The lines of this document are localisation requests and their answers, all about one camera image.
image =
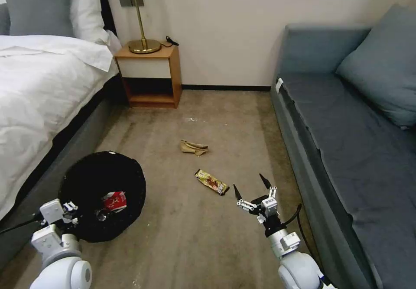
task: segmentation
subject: carpet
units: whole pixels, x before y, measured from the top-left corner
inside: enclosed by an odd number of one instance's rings
[[[181,153],[181,139],[209,145],[209,152]],[[232,188],[219,196],[194,176],[205,170],[251,200],[267,192],[262,173],[278,188],[282,219],[295,212],[301,198],[269,93],[183,91],[176,110],[121,108],[97,149],[103,150],[141,164],[147,197],[141,216],[118,238],[81,242],[92,288],[283,288],[256,217],[237,208]],[[317,254],[304,211],[301,217]],[[296,221],[288,230],[300,236]],[[308,252],[304,243],[300,250]],[[40,267],[28,244],[0,275],[0,287],[26,289]]]

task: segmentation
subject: nightstand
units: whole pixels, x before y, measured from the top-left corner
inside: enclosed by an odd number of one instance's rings
[[[179,49],[134,54],[125,45],[114,56],[130,107],[177,108],[182,94]]]

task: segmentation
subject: trash bag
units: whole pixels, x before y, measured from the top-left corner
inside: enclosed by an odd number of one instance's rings
[[[105,197],[121,192],[127,206],[111,211]],[[146,197],[146,180],[140,164],[115,152],[93,153],[65,174],[58,197],[62,204],[78,206],[78,224],[65,231],[88,242],[109,241],[140,215]]]

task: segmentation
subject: black cable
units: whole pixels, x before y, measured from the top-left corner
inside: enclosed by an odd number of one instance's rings
[[[160,44],[162,44],[164,47],[171,47],[171,46],[173,46],[173,44],[171,44],[171,45],[166,45],[166,44],[163,44],[162,42],[161,42]]]
[[[164,47],[171,47],[171,46],[174,46],[174,45],[179,46],[179,43],[177,43],[177,42],[173,41],[173,40],[170,38],[170,36],[166,36],[166,41],[167,41],[167,42],[169,42],[169,43],[170,43],[170,45],[166,45],[166,44],[161,43]]]
[[[36,215],[34,215],[34,216],[33,216],[33,218],[32,218],[31,220],[28,220],[28,221],[26,221],[26,222],[23,222],[23,223],[17,224],[16,226],[9,227],[9,228],[6,228],[5,230],[0,231],[0,235],[5,234],[5,233],[7,233],[7,232],[9,232],[9,231],[15,230],[15,229],[17,229],[17,228],[20,228],[20,227],[22,227],[22,226],[25,226],[25,225],[27,225],[27,224],[30,224],[30,223],[33,223],[33,222],[37,222],[37,221],[39,221],[39,220],[41,220],[41,219],[42,219],[41,214],[40,214],[40,213],[37,213]]]
[[[309,253],[311,254],[311,257],[315,260],[315,262],[318,262],[318,261],[316,260],[315,256],[313,255],[313,253],[312,253],[312,251],[311,251],[311,247],[309,246],[309,243],[308,243],[308,241],[307,241],[307,239],[306,239],[306,237],[305,237],[305,233],[303,232],[302,225],[300,224],[300,213],[299,213],[299,212],[296,214],[296,219],[297,219],[297,221],[298,221],[298,226],[299,226],[300,234],[302,235],[303,241],[305,242],[305,245],[306,245],[306,247],[308,248]]]
[[[292,222],[299,214],[300,210],[302,209],[302,204],[298,204],[298,207],[296,209],[296,212],[294,215],[292,215],[292,217],[287,220],[286,222],[283,223],[283,225],[287,226],[287,224],[289,224],[290,222]]]

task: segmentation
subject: baseboard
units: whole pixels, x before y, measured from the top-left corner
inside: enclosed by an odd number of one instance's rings
[[[182,84],[183,90],[211,90],[211,91],[258,91],[270,92],[270,87],[267,86],[252,86],[252,85],[195,85]]]

